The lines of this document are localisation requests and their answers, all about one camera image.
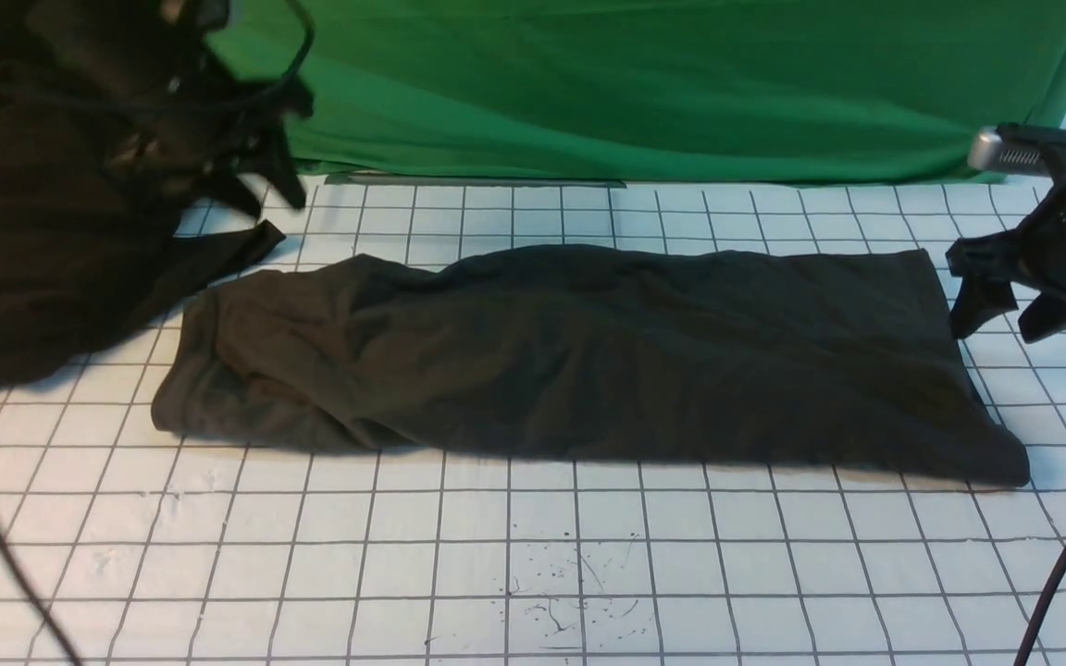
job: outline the grid line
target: grid line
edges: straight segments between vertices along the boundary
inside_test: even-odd
[[[930,253],[950,302],[957,282],[943,262],[949,243],[1012,227],[1039,202],[1037,190],[1014,185],[529,190],[310,181],[308,191],[312,205],[298,214],[265,201],[266,218],[298,248],[259,269],[317,270],[369,253],[441,270],[537,243],[671,254],[919,248]],[[204,206],[182,234],[235,225],[248,226]],[[145,412],[181,326],[181,311],[168,312],[133,341],[81,359],[60,383],[0,392],[4,521],[25,561],[35,556],[35,582],[55,590],[54,612],[92,661],[524,666],[530,659],[664,665],[695,656],[828,666],[935,657],[974,666],[1013,654],[1013,634],[1066,540],[1066,332],[1028,346],[1010,316],[959,346],[990,418],[1028,444],[1035,480],[1015,493],[905,473],[708,460],[538,467],[445,452],[418,462],[379,452],[265,458],[152,429]],[[74,462],[62,464],[53,484],[53,464],[64,459]],[[25,503],[35,501],[64,507],[54,509],[50,534],[16,527]],[[85,553],[113,549],[134,553],[117,581],[83,570]],[[199,559],[183,574],[190,585],[151,582],[158,562],[189,552]],[[414,559],[397,559],[404,552]],[[517,564],[520,553],[534,559]],[[603,565],[597,553],[617,557]],[[403,562],[394,581],[382,579],[383,562]],[[526,582],[530,566],[551,582]],[[487,585],[491,578],[503,578],[499,590]],[[1066,663],[1066,579],[1062,594],[1065,606],[1049,616],[1036,655],[1056,666]],[[563,610],[556,620],[567,604],[579,611],[571,644],[559,649],[547,648],[533,623],[553,619],[524,614],[550,603]],[[613,604],[619,611],[600,611]],[[503,607],[503,626],[491,629],[495,606]],[[56,663],[33,623],[4,624],[19,607],[0,590],[0,634],[9,639],[0,663]],[[144,617],[152,607],[182,615],[182,628],[151,634]],[[242,615],[249,607],[262,614]],[[332,616],[301,616],[312,607]],[[445,615],[459,610],[466,615]],[[859,615],[838,628],[835,610]],[[474,622],[485,615],[487,623]],[[448,620],[462,628],[462,654],[432,646]],[[308,622],[325,623],[332,635],[306,633]],[[715,626],[726,635],[701,633]],[[212,637],[216,628],[228,628],[232,640]],[[152,645],[135,640],[147,637]],[[179,641],[182,654],[166,652]],[[317,653],[337,644],[339,654]]]

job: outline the green backdrop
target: green backdrop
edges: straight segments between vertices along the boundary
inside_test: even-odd
[[[1057,125],[1066,0],[305,0],[321,170],[619,180],[965,178],[974,131]],[[214,45],[282,71],[244,0]]]

